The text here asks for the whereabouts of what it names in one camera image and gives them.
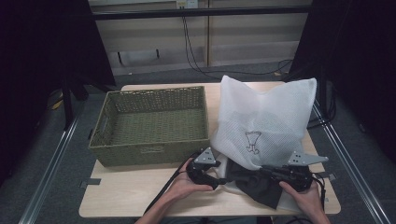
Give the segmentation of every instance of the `green wicker basket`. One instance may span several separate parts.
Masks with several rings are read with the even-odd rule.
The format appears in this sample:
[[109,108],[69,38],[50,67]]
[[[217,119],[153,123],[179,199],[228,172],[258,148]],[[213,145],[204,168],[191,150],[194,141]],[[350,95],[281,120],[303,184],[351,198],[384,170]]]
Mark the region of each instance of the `green wicker basket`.
[[111,91],[90,150],[104,166],[180,162],[209,146],[204,87]]

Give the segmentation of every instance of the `controller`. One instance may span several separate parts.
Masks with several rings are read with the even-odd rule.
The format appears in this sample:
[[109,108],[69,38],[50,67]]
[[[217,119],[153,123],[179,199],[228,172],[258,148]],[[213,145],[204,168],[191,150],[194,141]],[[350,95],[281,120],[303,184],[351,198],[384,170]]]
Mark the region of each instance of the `controller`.
[[216,179],[205,172],[211,167],[219,167],[221,162],[216,161],[210,147],[205,149],[200,155],[193,158],[187,165],[186,171],[189,178],[198,185],[209,185],[212,189],[216,189],[219,185],[225,184],[224,179]]
[[271,176],[275,181],[285,181],[297,192],[307,190],[311,187],[313,178],[308,166],[283,166],[274,167],[264,165],[260,169],[264,175]]

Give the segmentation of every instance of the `power cord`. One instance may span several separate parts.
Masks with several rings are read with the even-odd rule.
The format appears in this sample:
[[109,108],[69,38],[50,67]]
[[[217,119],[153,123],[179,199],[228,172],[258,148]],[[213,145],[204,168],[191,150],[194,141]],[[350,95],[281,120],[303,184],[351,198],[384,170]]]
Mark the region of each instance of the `power cord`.
[[300,224],[304,224],[302,221],[306,221],[307,223],[312,223],[311,220],[309,220],[308,218],[304,218],[304,217],[294,217],[294,219],[288,221],[286,224],[291,224],[293,222],[298,221]]
[[319,116],[316,119],[309,120],[309,123],[314,122],[314,121],[319,121],[319,123],[318,124],[314,124],[312,126],[308,126],[306,129],[309,130],[309,129],[317,128],[317,127],[320,127],[322,125],[330,123],[335,118],[335,114],[337,112],[337,107],[336,107],[335,101],[336,101],[336,91],[335,91],[335,87],[332,86],[332,97],[330,99],[330,105],[329,105],[329,109],[327,111],[327,114],[328,114],[329,117],[327,119],[325,119],[325,118]]
[[312,173],[312,174],[319,176],[321,179],[321,181],[320,181],[317,178],[312,177],[320,185],[320,202],[322,205],[322,209],[324,211],[324,200],[326,198],[326,189],[325,189],[326,183],[324,182],[323,176],[321,176],[320,174],[318,174],[318,173]]
[[175,170],[175,172],[173,173],[173,175],[169,178],[169,180],[166,182],[166,184],[163,186],[163,188],[161,189],[161,191],[157,194],[157,196],[154,198],[154,200],[152,200],[152,202],[148,205],[148,207],[145,210],[145,213],[147,213],[147,211],[152,207],[152,205],[154,205],[160,198],[161,196],[163,196],[163,194],[166,192],[166,190],[169,188],[169,186],[172,184],[172,182],[175,180],[175,178],[180,174],[180,169],[183,167],[183,165],[189,160],[189,158],[194,157],[195,154],[197,154],[198,152],[194,152],[192,153],[186,160],[184,160],[179,166],[178,168]]
[[[203,71],[197,64],[196,60],[195,60],[195,56],[194,53],[192,51],[192,47],[191,47],[191,41],[190,41],[190,35],[189,35],[189,27],[187,26],[187,21],[186,18],[183,17],[183,27],[184,27],[184,40],[185,40],[185,50],[186,50],[186,56],[187,56],[187,61],[190,65],[190,67],[196,71],[199,72],[201,74],[203,74],[206,77],[211,77],[217,80],[221,80],[221,78],[219,77],[212,77],[210,75],[208,75],[209,73],[235,73],[235,74],[243,74],[243,75],[252,75],[252,76],[264,76],[264,75],[272,75],[276,72],[283,74],[282,73],[282,69],[285,68],[286,66],[288,66],[293,60],[282,60],[280,62],[278,62],[277,64],[277,69],[270,71],[270,72],[265,72],[265,73],[249,73],[249,72],[242,72],[242,71],[222,71],[222,70],[214,70],[214,71]],[[190,61],[190,56],[189,56],[189,51],[188,51],[188,46],[190,47],[190,53],[191,53],[191,57],[193,59],[193,62],[195,64],[195,67],[192,66],[191,61]]]

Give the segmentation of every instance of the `gray carpet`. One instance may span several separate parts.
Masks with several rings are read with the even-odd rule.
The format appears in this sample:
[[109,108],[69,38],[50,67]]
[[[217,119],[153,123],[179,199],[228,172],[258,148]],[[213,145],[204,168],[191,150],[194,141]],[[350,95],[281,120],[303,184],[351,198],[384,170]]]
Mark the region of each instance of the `gray carpet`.
[[[217,70],[265,73],[276,70],[277,63],[235,65],[216,68]],[[227,74],[241,81],[279,80],[278,76],[253,76],[228,74],[226,72],[208,74],[220,78]],[[116,77],[119,90],[127,84],[219,82],[190,69]],[[88,150],[88,135],[97,121],[105,95],[96,89],[88,88],[91,95],[84,102],[78,126],[66,149],[61,165],[50,186],[48,195],[36,218],[36,223],[132,223],[129,218],[83,218],[78,214],[84,189],[79,187],[82,180],[90,177],[95,157]],[[396,210],[396,180],[392,178],[395,164],[389,161],[377,143],[368,133],[359,129],[359,121],[343,104],[337,100],[337,114],[332,122],[339,133],[349,154],[360,169],[367,183],[382,203],[391,220],[396,221],[392,211]],[[20,162],[14,175],[0,188],[0,223],[18,223],[41,176],[45,172],[54,149],[57,147],[64,127],[64,112],[48,110],[37,130],[35,141],[29,154]],[[326,155],[330,161],[324,163],[327,172],[336,174],[332,182],[342,209],[338,215],[330,216],[332,223],[375,223],[365,202],[352,183],[344,164],[338,158],[331,142],[321,127],[309,131],[317,151]],[[276,223],[286,223],[292,217],[279,217]]]

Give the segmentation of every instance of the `person's right hand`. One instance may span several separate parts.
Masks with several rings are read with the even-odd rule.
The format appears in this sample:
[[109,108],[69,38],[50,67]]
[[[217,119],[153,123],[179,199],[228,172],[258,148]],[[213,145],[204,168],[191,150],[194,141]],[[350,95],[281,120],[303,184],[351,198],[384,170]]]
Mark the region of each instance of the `person's right hand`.
[[314,223],[330,223],[322,209],[317,182],[312,181],[311,187],[303,192],[297,192],[292,186],[284,181],[280,181],[279,185],[283,190],[291,195],[291,197],[293,197],[300,209]]
[[192,158],[183,165],[180,169],[180,174],[175,178],[169,190],[165,194],[171,195],[172,198],[179,200],[186,198],[195,191],[212,191],[212,187],[208,185],[197,185],[192,182],[186,173],[187,165],[191,162]]

